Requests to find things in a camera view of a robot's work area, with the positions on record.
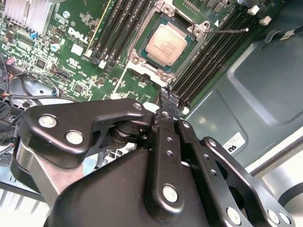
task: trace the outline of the white dimm latch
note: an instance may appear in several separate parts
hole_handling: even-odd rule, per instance
[[[255,5],[252,8],[250,8],[247,12],[248,12],[248,14],[251,14],[254,16],[259,12],[259,10],[260,10],[259,6]]]

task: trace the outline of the sticker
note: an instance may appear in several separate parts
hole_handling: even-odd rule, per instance
[[[235,134],[229,141],[227,141],[223,147],[228,153],[233,154],[236,152],[240,147],[245,144],[245,139],[242,137],[241,133]]]
[[[294,30],[290,30],[290,31],[286,32],[285,35],[280,40],[288,39],[292,35],[295,35]]]
[[[78,56],[81,56],[83,52],[83,48],[78,46],[77,44],[74,44],[71,48],[71,52],[75,53]]]

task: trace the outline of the heatsink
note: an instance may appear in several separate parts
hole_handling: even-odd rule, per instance
[[[4,15],[39,35],[45,35],[48,29],[54,4],[46,0],[6,0]]]

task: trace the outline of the gray plastic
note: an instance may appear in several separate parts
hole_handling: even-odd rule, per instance
[[[303,25],[303,4],[287,5],[267,29]],[[247,166],[303,126],[303,33],[254,42],[193,108],[187,120]]]

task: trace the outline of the motherboard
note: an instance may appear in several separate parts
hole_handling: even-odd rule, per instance
[[[285,3],[2,0],[1,53],[12,74],[44,74],[79,101],[153,102],[160,87],[171,86],[187,107]]]

